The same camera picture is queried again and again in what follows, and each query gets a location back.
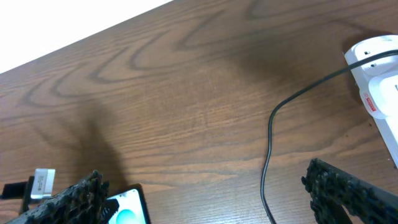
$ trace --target teal circle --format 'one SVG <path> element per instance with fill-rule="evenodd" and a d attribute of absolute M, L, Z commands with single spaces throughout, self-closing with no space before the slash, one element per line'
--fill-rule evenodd
<path fill-rule="evenodd" d="M 130 224 L 137 223 L 136 215 L 129 209 L 124 209 L 119 212 L 116 218 L 116 224 Z"/>

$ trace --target white wall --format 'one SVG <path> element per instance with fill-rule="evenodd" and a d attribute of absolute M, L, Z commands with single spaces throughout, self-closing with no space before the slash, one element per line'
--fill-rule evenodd
<path fill-rule="evenodd" d="M 170 1 L 0 1 L 0 73 Z"/>

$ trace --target black cord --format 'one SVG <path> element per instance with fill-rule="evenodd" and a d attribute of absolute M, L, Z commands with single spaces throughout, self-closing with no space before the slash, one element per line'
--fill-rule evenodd
<path fill-rule="evenodd" d="M 267 200 L 266 200 L 266 196 L 264 195 L 264 185 L 266 184 L 266 174 L 267 174 L 267 168 L 268 168 L 268 163 L 269 163 L 269 159 L 271 158 L 271 151 L 272 151 L 272 122 L 274 120 L 274 116 L 276 114 L 276 112 L 278 112 L 278 110 L 283 107 L 286 103 L 292 101 L 293 99 L 295 99 L 296 97 L 300 96 L 301 94 L 305 93 L 306 91 L 311 90 L 312 88 L 318 86 L 319 84 L 322 84 L 326 81 L 328 81 L 331 78 L 335 78 L 338 75 L 341 75 L 345 72 L 349 72 L 352 69 L 362 66 L 366 63 L 372 62 L 374 60 L 380 59 L 380 58 L 384 58 L 384 57 L 389 57 L 389 56 L 393 56 L 393 55 L 398 55 L 398 50 L 390 50 L 387 52 L 383 52 L 383 53 L 379 53 L 377 55 L 373 55 L 371 57 L 368 57 L 366 59 L 360 60 L 358 62 L 352 63 L 351 65 L 348 65 L 345 68 L 342 68 L 338 71 L 333 72 L 330 75 L 325 76 L 324 78 L 322 78 L 321 80 L 318 80 L 314 83 L 312 83 L 311 85 L 303 88 L 302 90 L 299 90 L 298 92 L 294 93 L 292 96 L 288 97 L 286 100 L 280 102 L 275 108 L 274 110 L 272 110 L 271 115 L 269 116 L 269 121 L 268 121 L 268 152 L 267 152 L 267 159 L 266 162 L 264 163 L 264 167 L 262 168 L 262 175 L 261 175 L 261 200 L 262 200 L 262 205 L 264 206 L 264 209 L 267 212 L 267 215 L 269 217 L 269 220 L 271 221 L 272 224 L 276 224 L 274 217 L 271 214 L 271 211 L 269 210 L 268 204 L 267 204 Z"/>

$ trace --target white connector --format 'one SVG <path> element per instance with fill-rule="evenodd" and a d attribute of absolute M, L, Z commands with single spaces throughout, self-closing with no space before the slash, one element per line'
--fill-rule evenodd
<path fill-rule="evenodd" d="M 398 35 L 373 37 L 352 46 L 345 54 L 348 64 L 398 49 Z M 398 55 L 369 62 L 351 71 L 366 110 L 398 167 Z"/>

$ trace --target wooden table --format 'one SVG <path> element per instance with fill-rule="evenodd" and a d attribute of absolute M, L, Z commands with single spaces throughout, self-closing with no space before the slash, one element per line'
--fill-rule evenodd
<path fill-rule="evenodd" d="M 396 31 L 397 10 L 393 0 L 176 0 L 3 73 L 0 185 L 55 168 L 59 192 L 98 169 L 111 190 L 141 183 L 153 223 L 267 223 L 271 110 L 346 66 L 345 47 Z M 266 195 L 278 223 L 315 221 L 300 181 L 314 157 L 398 193 L 350 73 L 283 107 L 274 131 Z M 0 222 L 19 205 L 1 201 Z"/>

